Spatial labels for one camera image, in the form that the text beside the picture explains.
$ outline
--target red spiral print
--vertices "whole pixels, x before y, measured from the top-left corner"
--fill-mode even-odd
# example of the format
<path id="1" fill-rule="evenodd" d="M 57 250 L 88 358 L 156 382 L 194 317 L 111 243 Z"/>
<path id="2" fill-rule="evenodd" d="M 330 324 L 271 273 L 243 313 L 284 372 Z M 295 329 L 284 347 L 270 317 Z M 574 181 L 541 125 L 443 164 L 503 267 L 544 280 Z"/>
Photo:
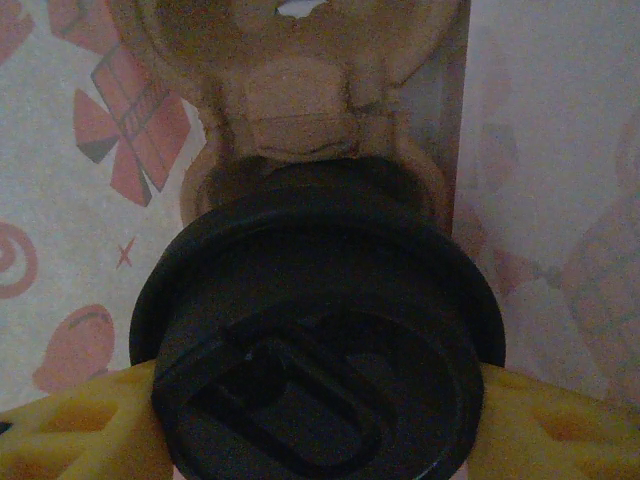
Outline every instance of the red spiral print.
<path id="1" fill-rule="evenodd" d="M 24 255 L 24 271 L 13 270 L 18 250 Z M 25 232 L 14 225 L 0 222 L 0 299 L 17 297 L 29 289 L 38 273 L 36 249 Z"/>
<path id="2" fill-rule="evenodd" d="M 102 305 L 71 313 L 56 328 L 42 365 L 33 373 L 40 390 L 54 393 L 107 373 L 115 344 L 111 315 Z"/>

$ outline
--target black plastic lid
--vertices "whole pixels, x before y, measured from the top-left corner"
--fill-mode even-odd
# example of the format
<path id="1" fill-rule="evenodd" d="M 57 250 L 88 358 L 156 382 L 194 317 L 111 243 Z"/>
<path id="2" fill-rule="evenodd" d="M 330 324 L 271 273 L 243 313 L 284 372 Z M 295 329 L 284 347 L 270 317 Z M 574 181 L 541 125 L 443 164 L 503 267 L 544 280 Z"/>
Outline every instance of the black plastic lid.
<path id="1" fill-rule="evenodd" d="M 353 188 L 260 192 L 196 220 L 145 285 L 132 363 L 187 478 L 449 478 L 504 364 L 500 313 L 446 236 Z"/>

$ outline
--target tan plastic mold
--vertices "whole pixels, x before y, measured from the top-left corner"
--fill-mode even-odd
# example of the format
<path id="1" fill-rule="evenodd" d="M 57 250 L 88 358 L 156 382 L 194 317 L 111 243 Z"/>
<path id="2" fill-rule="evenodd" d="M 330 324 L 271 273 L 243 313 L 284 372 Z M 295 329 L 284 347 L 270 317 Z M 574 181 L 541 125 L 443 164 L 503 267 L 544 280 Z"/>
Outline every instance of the tan plastic mold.
<path id="1" fill-rule="evenodd" d="M 134 55 L 200 111 L 207 144 L 185 175 L 184 223 L 279 166 L 381 156 L 421 180 L 443 225 L 444 177 L 409 137 L 394 91 L 435 49 L 459 0 L 328 0 L 299 19 L 278 14 L 283 3 L 110 2 Z"/>

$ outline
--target printed pattern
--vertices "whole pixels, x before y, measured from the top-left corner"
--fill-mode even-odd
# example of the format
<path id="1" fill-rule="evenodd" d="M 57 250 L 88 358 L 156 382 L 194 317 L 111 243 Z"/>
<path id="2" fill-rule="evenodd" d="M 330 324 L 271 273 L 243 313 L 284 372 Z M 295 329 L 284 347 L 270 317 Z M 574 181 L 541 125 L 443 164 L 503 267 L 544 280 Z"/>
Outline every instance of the printed pattern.
<path id="1" fill-rule="evenodd" d="M 74 130 L 78 148 L 100 163 L 117 144 L 111 187 L 140 206 L 162 191 L 180 153 L 189 120 L 179 97 L 152 79 L 118 43 L 104 0 L 49 2 L 54 35 L 103 55 L 91 79 L 107 106 L 76 91 Z"/>
<path id="2" fill-rule="evenodd" d="M 127 243 L 126 247 L 122 248 L 120 245 L 118 245 L 118 248 L 120 249 L 120 258 L 118 259 L 116 270 L 120 268 L 120 265 L 122 265 L 123 263 L 126 263 L 130 267 L 133 266 L 133 264 L 131 263 L 131 259 L 129 258 L 129 252 L 131 251 L 131 248 L 133 248 L 133 242 L 135 241 L 136 241 L 136 237 L 133 237 L 129 241 L 129 243 Z"/>
<path id="3" fill-rule="evenodd" d="M 0 0 L 0 65 L 6 62 L 33 31 L 31 15 L 22 15 L 18 0 Z"/>
<path id="4" fill-rule="evenodd" d="M 478 34 L 478 51 L 483 59 L 482 130 L 474 164 L 466 168 L 466 188 L 483 188 L 491 193 L 499 190 L 511 177 L 519 163 L 518 145 L 513 126 L 500 118 L 500 110 L 509 101 L 512 86 L 507 58 L 489 28 Z"/>
<path id="5" fill-rule="evenodd" d="M 640 404 L 638 158 L 640 107 L 623 125 L 615 153 L 624 194 L 584 233 L 561 268 L 545 270 L 534 261 L 493 250 L 501 295 L 507 296 L 518 286 L 537 279 L 561 290 L 587 348 L 611 381 L 609 396 L 636 404 Z M 477 224 L 474 228 L 483 232 Z M 476 233 L 477 241 L 483 238 L 484 233 Z"/>
<path id="6" fill-rule="evenodd" d="M 18 265 L 20 255 L 22 267 Z M 0 222 L 0 299 L 26 292 L 37 273 L 38 257 L 28 235 L 14 225 Z"/>
<path id="7" fill-rule="evenodd" d="M 71 313 L 56 328 L 33 383 L 47 393 L 74 387 L 107 373 L 115 343 L 111 315 L 102 305 Z"/>

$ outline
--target red shell print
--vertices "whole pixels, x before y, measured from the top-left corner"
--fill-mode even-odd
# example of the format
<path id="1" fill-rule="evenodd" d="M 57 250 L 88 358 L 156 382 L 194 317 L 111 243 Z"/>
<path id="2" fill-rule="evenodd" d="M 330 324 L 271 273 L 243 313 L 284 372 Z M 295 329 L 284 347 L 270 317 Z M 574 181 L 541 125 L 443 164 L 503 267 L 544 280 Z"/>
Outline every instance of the red shell print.
<path id="1" fill-rule="evenodd" d="M 115 343 L 111 315 L 102 305 L 70 314 L 49 340 L 42 365 L 33 373 L 40 390 L 54 393 L 107 373 Z"/>
<path id="2" fill-rule="evenodd" d="M 82 90 L 74 98 L 78 148 L 100 163 L 116 147 L 111 187 L 147 206 L 149 182 L 162 191 L 189 129 L 178 96 L 151 78 L 118 43 L 105 0 L 49 2 L 52 31 L 78 46 L 104 55 L 91 74 L 105 110 Z"/>
<path id="3" fill-rule="evenodd" d="M 18 265 L 19 252 L 24 256 L 22 268 Z M 17 297 L 27 291 L 37 272 L 36 249 L 27 234 L 14 225 L 0 222 L 0 299 Z"/>
<path id="4" fill-rule="evenodd" d="M 22 5 L 18 0 L 0 0 L 0 65 L 24 43 L 34 23 L 31 15 L 21 17 Z"/>

